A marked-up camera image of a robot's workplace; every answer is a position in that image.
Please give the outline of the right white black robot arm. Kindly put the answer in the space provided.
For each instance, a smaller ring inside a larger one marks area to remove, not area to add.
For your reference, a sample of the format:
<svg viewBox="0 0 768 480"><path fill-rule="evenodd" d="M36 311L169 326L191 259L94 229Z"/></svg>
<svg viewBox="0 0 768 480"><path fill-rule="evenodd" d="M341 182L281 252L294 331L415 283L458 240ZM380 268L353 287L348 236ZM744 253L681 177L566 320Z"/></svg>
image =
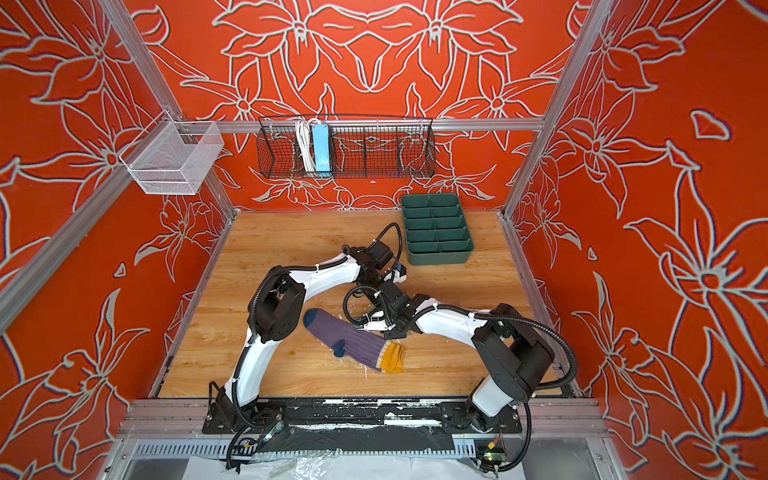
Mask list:
<svg viewBox="0 0 768 480"><path fill-rule="evenodd" d="M442 336L476 351L487 376L462 406L444 410L450 428L501 431L498 416L504 409L521 408L529 415L537 391L567 385L578 372L575 351L559 333L507 304L470 310L424 294L410 297L395 285L358 286L346 296L365 296L372 309L360 317L344 315L340 337L330 343L337 357L401 372L404 353L398 342L410 332Z"/></svg>

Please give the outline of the clear plastic wall bin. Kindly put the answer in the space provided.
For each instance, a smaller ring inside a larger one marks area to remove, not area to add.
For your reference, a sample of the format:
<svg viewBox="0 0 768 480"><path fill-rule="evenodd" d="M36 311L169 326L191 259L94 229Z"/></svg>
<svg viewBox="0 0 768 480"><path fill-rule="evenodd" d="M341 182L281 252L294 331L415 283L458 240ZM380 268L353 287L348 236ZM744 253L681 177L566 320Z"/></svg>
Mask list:
<svg viewBox="0 0 768 480"><path fill-rule="evenodd" d="M132 180L148 195L195 195L224 140L214 122L165 120L127 146L119 156Z"/></svg>

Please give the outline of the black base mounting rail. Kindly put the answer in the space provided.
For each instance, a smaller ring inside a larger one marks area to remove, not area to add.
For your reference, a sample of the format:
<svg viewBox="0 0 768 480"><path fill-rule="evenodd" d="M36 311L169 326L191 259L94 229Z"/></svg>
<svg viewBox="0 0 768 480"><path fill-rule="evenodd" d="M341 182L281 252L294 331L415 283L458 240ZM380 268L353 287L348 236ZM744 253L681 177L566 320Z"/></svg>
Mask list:
<svg viewBox="0 0 768 480"><path fill-rule="evenodd" d="M481 415L466 397L278 397L236 407L226 397L208 403L202 430L234 434L246 423L263 428L278 421L305 430L403 427L454 434L520 434L516 410L506 407L492 418Z"/></svg>

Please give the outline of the light blue box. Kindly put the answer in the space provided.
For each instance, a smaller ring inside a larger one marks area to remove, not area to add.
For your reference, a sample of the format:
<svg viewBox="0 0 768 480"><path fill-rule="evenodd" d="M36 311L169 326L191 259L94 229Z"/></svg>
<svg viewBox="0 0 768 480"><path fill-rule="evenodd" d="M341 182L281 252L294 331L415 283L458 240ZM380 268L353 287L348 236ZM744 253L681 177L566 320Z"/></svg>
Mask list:
<svg viewBox="0 0 768 480"><path fill-rule="evenodd" d="M315 156L315 170L319 176L330 176L330 135L328 126L325 124L313 125L312 138Z"/></svg>

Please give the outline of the green compartment tray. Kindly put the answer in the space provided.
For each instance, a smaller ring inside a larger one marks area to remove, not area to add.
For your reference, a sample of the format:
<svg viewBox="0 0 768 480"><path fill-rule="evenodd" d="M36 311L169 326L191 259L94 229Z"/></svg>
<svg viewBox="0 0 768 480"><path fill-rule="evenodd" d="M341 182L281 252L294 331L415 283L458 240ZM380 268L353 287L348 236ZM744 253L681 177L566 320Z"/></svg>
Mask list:
<svg viewBox="0 0 768 480"><path fill-rule="evenodd" d="M469 260L474 242L456 194L405 195L401 210L410 265L459 265Z"/></svg>

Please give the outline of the purple sock with yellow cuff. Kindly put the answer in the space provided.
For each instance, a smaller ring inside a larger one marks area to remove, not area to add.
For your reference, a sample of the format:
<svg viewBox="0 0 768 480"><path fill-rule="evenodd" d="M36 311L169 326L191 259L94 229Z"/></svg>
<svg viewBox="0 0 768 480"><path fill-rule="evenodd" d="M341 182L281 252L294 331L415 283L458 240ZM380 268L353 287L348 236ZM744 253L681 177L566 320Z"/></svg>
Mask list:
<svg viewBox="0 0 768 480"><path fill-rule="evenodd" d="M405 349L372 332L358 330L322 309L310 309L303 316L304 327L337 358L349 357L378 372L404 372Z"/></svg>

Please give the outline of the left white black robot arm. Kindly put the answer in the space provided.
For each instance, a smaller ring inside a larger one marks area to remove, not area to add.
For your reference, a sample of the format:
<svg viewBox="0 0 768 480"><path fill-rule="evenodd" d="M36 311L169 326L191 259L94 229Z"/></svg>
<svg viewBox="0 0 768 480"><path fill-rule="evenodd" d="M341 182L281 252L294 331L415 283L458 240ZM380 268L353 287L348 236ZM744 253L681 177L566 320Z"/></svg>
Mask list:
<svg viewBox="0 0 768 480"><path fill-rule="evenodd" d="M398 223L388 224L368 246L345 245L335 257L309 266L271 268L250 300L248 334L234 372L225 385L209 383L203 432L234 433L241 427L261 426L271 417L258 414L256 402L267 367L280 343L301 320L305 302L350 284L349 297L365 297L372 311L359 317L342 310L355 329L383 326L386 332L405 318L407 296L398 288L406 279L401 263L404 239Z"/></svg>

